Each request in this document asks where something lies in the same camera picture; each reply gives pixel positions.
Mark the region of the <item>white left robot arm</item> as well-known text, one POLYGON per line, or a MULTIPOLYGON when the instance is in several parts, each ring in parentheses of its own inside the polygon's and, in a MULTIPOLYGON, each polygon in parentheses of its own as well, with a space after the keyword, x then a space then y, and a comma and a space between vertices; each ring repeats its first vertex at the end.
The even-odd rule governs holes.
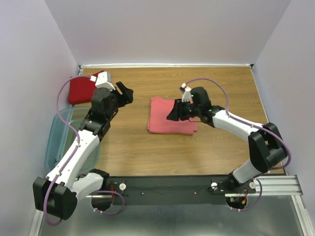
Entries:
POLYGON ((33 183, 35 208, 44 213, 46 222, 51 226, 59 222, 50 221, 49 215, 60 221, 67 220, 78 202, 91 193, 105 194, 110 198, 121 196, 110 185, 107 172, 95 169, 76 179, 87 157, 108 132, 119 108, 133 102, 133 90, 122 82, 116 85, 113 90, 101 86, 94 91, 90 110, 79 129, 74 129, 76 138, 72 145, 46 177, 37 177, 33 183))

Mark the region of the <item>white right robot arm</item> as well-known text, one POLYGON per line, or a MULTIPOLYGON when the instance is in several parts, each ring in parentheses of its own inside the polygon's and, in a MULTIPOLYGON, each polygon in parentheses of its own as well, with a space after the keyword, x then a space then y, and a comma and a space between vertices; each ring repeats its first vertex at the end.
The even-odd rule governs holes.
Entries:
POLYGON ((226 190, 239 192, 246 182, 288 158, 289 152, 275 124, 251 123, 234 116, 224 107, 212 105, 203 87, 190 88, 182 84, 180 91, 182 98, 174 101, 173 109, 166 117, 168 120, 185 121, 198 117, 202 123, 228 131, 248 142, 250 157, 228 174, 222 183, 226 190))

